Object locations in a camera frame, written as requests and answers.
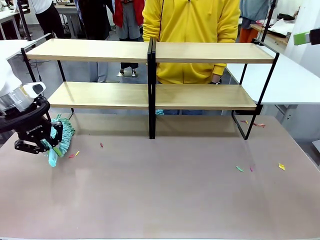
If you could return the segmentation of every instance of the hoodie zipper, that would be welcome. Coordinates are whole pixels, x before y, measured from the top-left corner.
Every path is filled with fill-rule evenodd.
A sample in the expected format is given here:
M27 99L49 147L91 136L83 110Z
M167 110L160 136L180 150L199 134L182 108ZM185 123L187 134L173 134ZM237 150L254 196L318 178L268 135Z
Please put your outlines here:
M187 20L186 20L186 24L185 24L185 29L184 29L184 42L187 42L187 29L188 29L188 24L189 24L189 15L190 15L190 4L191 4L191 0L188 0L187 2ZM185 83L185 67L186 64L183 64L183 68L182 68L182 83Z

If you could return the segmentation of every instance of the yellow paper scrap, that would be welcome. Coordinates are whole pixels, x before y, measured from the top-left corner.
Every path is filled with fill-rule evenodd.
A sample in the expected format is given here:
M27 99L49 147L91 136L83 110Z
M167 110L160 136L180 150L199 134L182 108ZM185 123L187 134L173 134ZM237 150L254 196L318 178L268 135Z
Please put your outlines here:
M281 163L279 163L279 168L281 168L283 171L285 171L285 170L286 170L285 165L283 165L283 164L281 164Z

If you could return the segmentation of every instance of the hand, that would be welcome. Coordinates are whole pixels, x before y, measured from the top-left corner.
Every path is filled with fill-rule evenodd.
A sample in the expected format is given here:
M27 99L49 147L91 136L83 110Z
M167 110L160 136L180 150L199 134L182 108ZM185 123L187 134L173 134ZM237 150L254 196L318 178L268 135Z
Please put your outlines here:
M221 77L220 75L213 74L211 82L215 84L218 83L220 81L220 77Z

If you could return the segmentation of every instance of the white shirt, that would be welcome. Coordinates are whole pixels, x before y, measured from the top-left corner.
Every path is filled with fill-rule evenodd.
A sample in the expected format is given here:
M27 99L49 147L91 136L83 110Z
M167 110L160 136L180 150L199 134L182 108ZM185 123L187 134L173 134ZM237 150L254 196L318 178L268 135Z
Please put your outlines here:
M14 6L16 9L19 10L17 5L17 0L13 1ZM41 14L45 10L47 10L52 4L52 0L29 0L29 5L34 8L35 14Z

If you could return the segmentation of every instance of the black pants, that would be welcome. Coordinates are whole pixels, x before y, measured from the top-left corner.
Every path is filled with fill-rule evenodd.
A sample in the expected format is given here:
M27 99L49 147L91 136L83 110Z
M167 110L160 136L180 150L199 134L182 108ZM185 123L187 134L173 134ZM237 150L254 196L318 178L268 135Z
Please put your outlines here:
M44 34L55 33L58 39L64 39L65 33L61 23L60 15L53 4L42 13L36 14Z
M138 38L119 38L120 41L126 41L126 42L138 42ZM138 63L132 63L132 62L121 62L121 69L126 69L131 67L132 69L137 69L139 67Z

